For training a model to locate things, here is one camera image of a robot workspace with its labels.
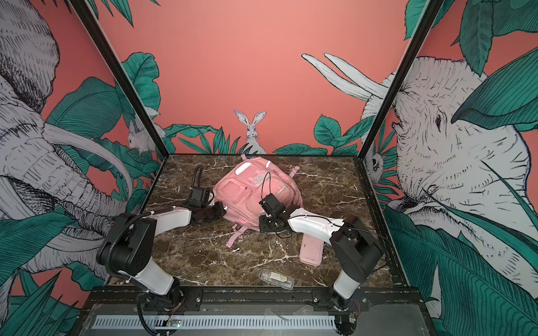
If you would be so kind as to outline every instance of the wallpaper mural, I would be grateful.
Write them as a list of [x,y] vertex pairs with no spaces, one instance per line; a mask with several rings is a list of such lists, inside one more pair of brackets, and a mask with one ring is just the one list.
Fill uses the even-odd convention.
[[0,335],[65,334],[160,159],[67,1],[0,0],[0,82]]
[[538,335],[538,2],[443,11],[366,168],[439,335]]
[[[406,0],[88,3],[171,153],[356,155],[387,90],[375,80],[397,68],[408,44]],[[360,32],[373,26],[364,48]],[[333,71],[311,56],[324,51],[368,71],[326,54]],[[140,72],[127,65],[138,54]],[[335,71],[360,100],[334,89]],[[131,148],[144,149],[136,120],[129,129]]]

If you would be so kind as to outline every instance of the brown marble surface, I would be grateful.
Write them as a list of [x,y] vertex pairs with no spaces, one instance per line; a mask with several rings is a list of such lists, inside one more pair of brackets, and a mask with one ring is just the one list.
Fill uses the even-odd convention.
[[[270,160],[286,173],[294,166],[301,167],[294,179],[301,190],[305,209],[333,218],[352,214],[376,232],[353,159],[271,156]],[[239,162],[238,156],[171,156],[146,211],[180,205],[188,195],[197,165],[205,166],[201,185],[212,187]],[[295,278],[295,286],[332,286],[340,272],[332,248],[327,244],[320,266],[300,262],[301,233],[280,239],[274,234],[247,230],[228,248],[225,244],[234,233],[232,226],[233,223],[219,219],[162,233],[155,237],[153,258],[187,285],[268,285],[258,278],[259,272],[267,268]],[[124,283],[112,280],[111,284]],[[388,266],[372,274],[362,286],[392,287]]]

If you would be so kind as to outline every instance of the black metal frame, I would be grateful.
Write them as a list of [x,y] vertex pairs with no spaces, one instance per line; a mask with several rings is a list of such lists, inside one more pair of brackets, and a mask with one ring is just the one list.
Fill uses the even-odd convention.
[[428,35],[431,25],[433,24],[437,13],[439,13],[439,9],[441,8],[442,4],[443,0],[428,1],[428,4],[426,5],[426,8],[422,13],[422,17],[416,26],[413,37],[411,37],[411,41],[409,42],[405,54],[403,55],[402,61],[400,62],[400,66],[398,67],[398,70],[396,70],[396,74],[394,75],[394,79],[391,83],[391,86],[388,88],[387,95],[385,96],[385,99],[383,99],[383,103],[379,108],[379,112],[377,113],[372,127],[370,128],[370,131],[366,136],[366,140],[364,141],[363,146],[360,149],[359,158],[361,160],[364,160],[364,158],[366,157],[366,153],[370,149],[370,146],[372,146],[372,143],[383,124],[383,120],[385,120],[387,113],[392,108],[392,103],[396,98],[396,95],[398,94],[398,91],[400,90],[400,87],[402,86],[403,81],[407,76],[407,73],[411,69],[413,61],[419,53],[420,47],[426,39],[426,35]]
[[108,40],[103,34],[99,23],[97,23],[97,21],[95,20],[91,9],[88,8],[84,0],[70,1],[71,5],[75,9],[75,12],[79,16],[80,21],[82,21],[82,24],[88,31],[88,34],[94,41],[95,46],[101,52],[103,59],[105,60],[108,67],[110,68],[110,71],[116,78],[118,85],[121,87],[127,99],[133,106],[133,109],[135,110],[136,114],[144,124],[144,127],[150,134],[151,138],[153,139],[153,142],[155,142],[157,150],[164,159],[167,158],[169,156],[169,153],[166,149],[164,142],[161,140],[161,138],[157,134],[157,131],[153,127],[153,123],[151,122],[151,119],[147,116],[144,106],[142,105],[142,102],[140,101],[138,94],[135,91],[135,88],[133,87],[130,79],[125,74],[122,64],[118,60],[116,54],[114,53],[114,50],[112,50],[112,47],[109,45]]
[[[202,291],[200,304],[313,304],[314,297],[318,291],[328,291],[323,287],[296,287],[293,291],[280,287],[205,287],[205,286],[185,286],[186,292],[193,292],[198,297]],[[96,304],[132,304],[135,305],[136,297],[141,291],[134,286],[104,286],[94,289],[84,307],[80,311],[79,318],[69,332],[69,336],[77,336],[84,327],[84,322],[88,318],[94,305]],[[429,334],[437,336],[435,326],[430,318],[428,309],[417,288],[361,288],[357,290],[358,300],[361,302],[361,311],[367,311],[376,305],[417,305],[422,313],[424,323]],[[192,306],[192,311],[198,311],[200,304]],[[328,311],[329,315],[349,314],[349,312]]]

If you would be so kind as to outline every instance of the pink backpack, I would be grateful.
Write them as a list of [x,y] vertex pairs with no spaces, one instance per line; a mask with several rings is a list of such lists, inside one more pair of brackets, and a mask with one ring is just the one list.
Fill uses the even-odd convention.
[[[231,247],[237,237],[248,228],[260,231],[259,216],[265,212],[259,202],[269,193],[276,196],[285,206],[291,204],[302,206],[301,192],[293,181],[299,167],[293,168],[291,173],[286,175],[269,160],[260,157],[247,159],[244,154],[241,157],[243,162],[213,187],[215,201],[221,201],[226,208],[224,218],[242,225],[226,244],[228,247]],[[264,183],[267,173],[270,174],[271,182],[267,176]]]

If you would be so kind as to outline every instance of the pink phone case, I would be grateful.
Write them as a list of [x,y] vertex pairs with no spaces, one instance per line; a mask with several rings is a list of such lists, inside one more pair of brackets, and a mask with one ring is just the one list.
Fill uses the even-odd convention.
[[306,233],[303,234],[299,260],[312,266],[321,265],[321,260],[323,259],[323,244],[323,240],[312,237]]

